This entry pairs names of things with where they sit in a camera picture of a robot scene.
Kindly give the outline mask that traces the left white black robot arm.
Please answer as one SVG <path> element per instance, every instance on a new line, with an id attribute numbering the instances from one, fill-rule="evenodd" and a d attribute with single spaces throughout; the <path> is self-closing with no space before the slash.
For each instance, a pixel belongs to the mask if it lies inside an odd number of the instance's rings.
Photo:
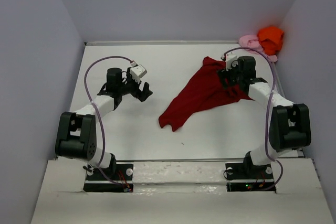
<path id="1" fill-rule="evenodd" d="M 75 112 L 64 112 L 60 116 L 55 144 L 57 156 L 87 162 L 92 170 L 97 169 L 104 179 L 111 179 L 117 170 L 117 161 L 113 154 L 97 146 L 96 124 L 114 111 L 125 95 L 132 95 L 139 101 L 145 101 L 153 94 L 146 82 L 140 88 L 141 78 L 147 73 L 142 65 L 127 69 L 126 77 L 120 68 L 107 70 L 107 80 L 95 99 Z"/>

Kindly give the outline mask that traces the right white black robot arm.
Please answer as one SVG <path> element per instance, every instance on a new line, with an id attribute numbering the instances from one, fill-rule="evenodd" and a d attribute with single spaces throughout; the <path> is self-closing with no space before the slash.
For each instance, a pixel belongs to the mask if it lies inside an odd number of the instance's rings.
<path id="1" fill-rule="evenodd" d="M 284 98 L 265 79 L 257 77 L 254 57 L 232 55 L 222 60 L 225 68 L 217 73 L 224 89 L 238 86 L 266 110 L 263 145 L 247 152 L 243 162 L 232 165 L 227 174 L 229 180 L 237 175 L 252 179 L 284 153 L 311 144 L 309 109 Z"/>

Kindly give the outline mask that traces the dark red t shirt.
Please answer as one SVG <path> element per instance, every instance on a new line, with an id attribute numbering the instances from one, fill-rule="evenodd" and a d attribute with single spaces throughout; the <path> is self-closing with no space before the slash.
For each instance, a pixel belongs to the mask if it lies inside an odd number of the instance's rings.
<path id="1" fill-rule="evenodd" d="M 223 88 L 217 74 L 223 68 L 224 62 L 205 57 L 200 69 L 159 116 L 159 126 L 164 128 L 169 125 L 175 132 L 196 112 L 250 100 L 238 85 Z"/>

